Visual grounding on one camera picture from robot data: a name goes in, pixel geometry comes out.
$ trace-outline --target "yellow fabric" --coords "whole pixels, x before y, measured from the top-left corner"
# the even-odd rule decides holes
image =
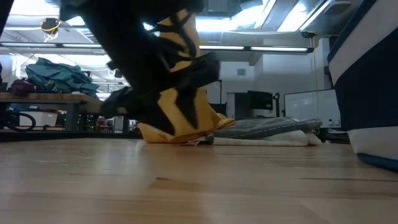
[[[178,18],[182,20],[188,12],[182,10],[177,13]],[[170,19],[165,19],[161,21],[160,24],[171,26],[172,23]],[[195,16],[192,16],[188,22],[184,25],[185,32],[193,40],[197,48],[197,57],[200,55],[199,49],[199,37],[195,27]],[[185,42],[178,34],[174,33],[160,33],[163,38],[170,39],[181,45],[185,45]],[[186,53],[180,52],[181,55],[187,56]],[[179,62],[170,69],[170,72],[175,72],[189,66],[191,62]],[[198,129],[195,129],[188,121],[185,119],[184,115],[175,105],[175,100],[177,99],[177,91],[175,89],[165,90],[160,94],[160,99],[158,101],[159,106],[162,108],[163,112],[166,114],[170,122],[173,124],[175,129],[175,135],[171,136],[164,133],[158,129],[155,129],[147,124],[139,124],[138,127],[144,137],[144,140],[148,143],[182,143],[189,140],[194,140],[204,136],[209,131],[214,131],[217,129],[225,128],[234,124],[233,119],[228,119],[222,114],[217,114],[207,102],[206,91],[204,89],[199,89],[197,96],[194,99],[195,109],[197,113]]]

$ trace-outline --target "navy blue stripe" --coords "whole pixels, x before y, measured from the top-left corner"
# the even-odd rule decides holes
[[[385,157],[372,156],[365,153],[358,153],[358,159],[364,163],[371,164],[380,168],[398,172],[398,160]]]
[[[397,40],[398,29],[337,79],[335,90],[343,129],[398,126]]]
[[[333,59],[333,57],[336,55],[338,49],[343,45],[344,41],[348,38],[348,36],[352,33],[352,31],[355,29],[355,27],[359,24],[359,22],[362,20],[362,18],[368,13],[370,8],[374,5],[374,3],[377,0],[364,0],[358,10],[354,13],[354,15],[351,17],[351,19],[348,21],[347,25],[344,27],[344,29],[341,31],[340,35],[338,36],[335,44],[331,46],[330,53],[328,55],[328,62]]]

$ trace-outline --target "white container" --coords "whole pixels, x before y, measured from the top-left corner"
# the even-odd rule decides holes
[[[43,127],[48,125],[50,127],[54,127],[57,123],[57,116],[56,113],[48,113],[48,112],[41,112],[41,111],[21,111],[21,113],[29,114],[36,120],[36,127]],[[29,118],[24,116],[19,116],[19,125],[20,126],[30,126],[32,122]]]

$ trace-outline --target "ceiling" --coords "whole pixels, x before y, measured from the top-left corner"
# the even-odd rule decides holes
[[[284,46],[284,47],[310,47],[310,41],[304,39],[299,32],[289,30],[291,23],[304,19],[320,3],[327,0],[262,0],[263,6],[256,6],[246,11],[241,9],[241,1],[246,0],[205,0],[205,10],[197,17],[197,29],[202,45],[238,45],[238,46]],[[347,10],[338,15],[320,13],[305,30],[310,30],[318,35],[339,34],[349,17],[361,4],[362,0],[350,0],[351,5]],[[14,0],[14,5],[7,20],[6,30],[0,38],[2,42],[43,42],[44,33],[40,24],[46,17],[58,17],[59,0]],[[292,17],[292,13],[300,6],[298,12],[301,17]],[[261,16],[269,8],[269,15],[263,18],[264,23],[258,26]],[[284,22],[289,17],[291,22]],[[84,22],[74,20],[72,25],[84,25]],[[95,43],[95,38],[84,27],[72,27],[64,22],[61,25],[56,39],[48,40],[53,43]],[[287,27],[289,32],[277,32],[282,27]],[[0,49],[0,54],[16,52],[22,55],[32,55],[36,49]],[[103,50],[92,49],[40,49],[38,54],[61,55],[99,55],[98,60],[79,58],[78,64],[87,69],[95,66],[98,77],[102,80],[114,79],[106,70],[105,64],[93,65],[107,59]],[[217,52],[222,61],[246,61],[256,63],[258,52]]]

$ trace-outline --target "wooden floor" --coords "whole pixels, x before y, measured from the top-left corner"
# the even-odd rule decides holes
[[[398,223],[398,174],[348,145],[0,144],[1,224]]]

